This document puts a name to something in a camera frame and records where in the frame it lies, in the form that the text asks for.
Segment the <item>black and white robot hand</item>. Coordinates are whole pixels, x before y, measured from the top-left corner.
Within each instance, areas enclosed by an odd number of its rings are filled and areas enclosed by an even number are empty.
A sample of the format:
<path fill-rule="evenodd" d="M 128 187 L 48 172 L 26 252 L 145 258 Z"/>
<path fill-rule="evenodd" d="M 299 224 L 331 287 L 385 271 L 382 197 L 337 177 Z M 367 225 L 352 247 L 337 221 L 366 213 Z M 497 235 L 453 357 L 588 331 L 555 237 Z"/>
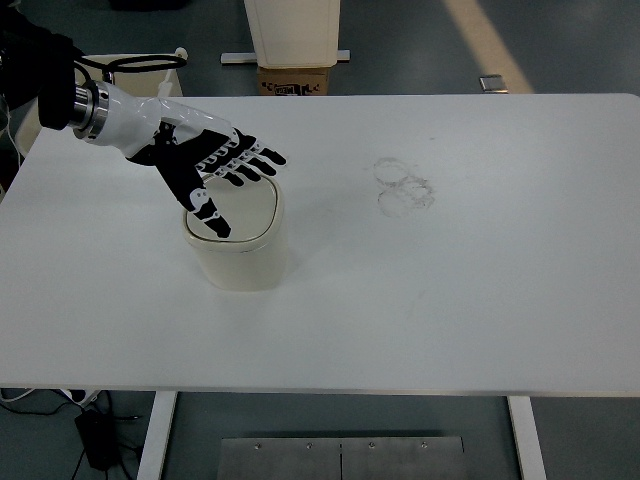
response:
<path fill-rule="evenodd" d="M 212 174 L 236 187 L 276 174 L 286 159 L 229 121 L 175 101 L 134 97 L 104 82 L 92 86 L 106 109 L 88 141 L 112 146 L 135 164 L 153 166 L 184 209 L 226 239 L 232 228 L 208 193 Z"/>

